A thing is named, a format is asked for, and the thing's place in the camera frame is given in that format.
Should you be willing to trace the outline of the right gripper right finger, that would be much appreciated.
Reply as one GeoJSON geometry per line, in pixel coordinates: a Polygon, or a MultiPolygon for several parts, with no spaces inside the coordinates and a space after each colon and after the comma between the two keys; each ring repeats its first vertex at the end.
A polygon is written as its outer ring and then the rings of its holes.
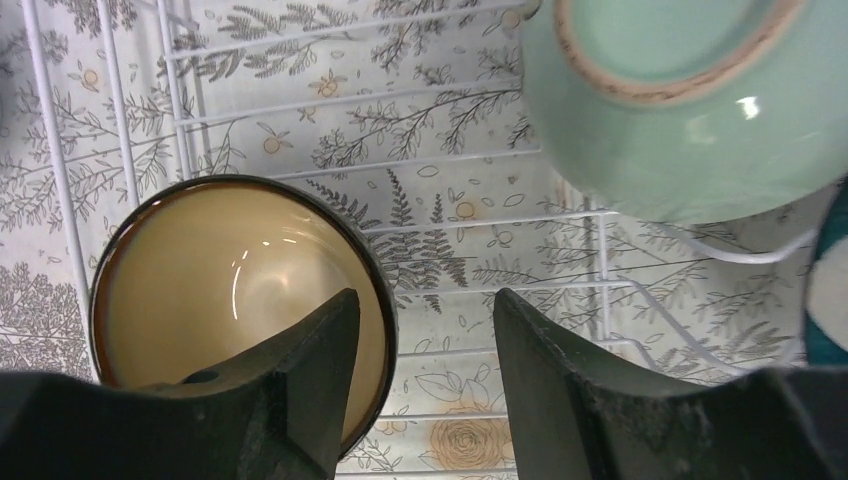
{"type": "Polygon", "coordinates": [[[843,479],[847,372],[768,367],[706,387],[629,362],[502,289],[493,308],[523,479],[843,479]]]}

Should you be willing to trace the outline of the black gold striped bowl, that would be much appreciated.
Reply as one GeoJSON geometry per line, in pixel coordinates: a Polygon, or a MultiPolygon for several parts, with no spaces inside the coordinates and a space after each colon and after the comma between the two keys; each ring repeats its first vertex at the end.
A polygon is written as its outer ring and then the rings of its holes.
{"type": "Polygon", "coordinates": [[[397,363],[394,294],[373,248],[301,189],[234,174],[178,183],[135,209],[98,261],[88,310],[98,379],[123,388],[180,380],[348,288],[360,326],[343,453],[375,424],[397,363]]]}

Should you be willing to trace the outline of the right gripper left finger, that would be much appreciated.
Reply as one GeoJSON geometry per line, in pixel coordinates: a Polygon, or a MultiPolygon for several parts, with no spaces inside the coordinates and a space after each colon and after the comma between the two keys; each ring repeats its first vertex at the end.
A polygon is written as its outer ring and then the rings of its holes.
{"type": "Polygon", "coordinates": [[[344,289],[292,327],[177,384],[1,376],[5,479],[331,479],[358,346],[344,289]]]}

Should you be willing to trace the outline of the teal white mug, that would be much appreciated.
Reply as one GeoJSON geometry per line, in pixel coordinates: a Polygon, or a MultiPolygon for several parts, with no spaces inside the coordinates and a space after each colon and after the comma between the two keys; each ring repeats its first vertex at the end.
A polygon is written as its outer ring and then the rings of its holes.
{"type": "Polygon", "coordinates": [[[840,186],[819,228],[807,277],[802,338],[808,364],[847,364],[846,184],[840,186]]]}

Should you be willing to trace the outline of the pale green ceramic bowl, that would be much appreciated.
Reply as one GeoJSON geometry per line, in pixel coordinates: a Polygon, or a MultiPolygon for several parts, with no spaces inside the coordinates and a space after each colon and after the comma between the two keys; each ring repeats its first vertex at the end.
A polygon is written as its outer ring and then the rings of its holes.
{"type": "Polygon", "coordinates": [[[520,46],[543,153],[623,214],[734,220],[847,171],[843,1],[540,1],[520,46]]]}

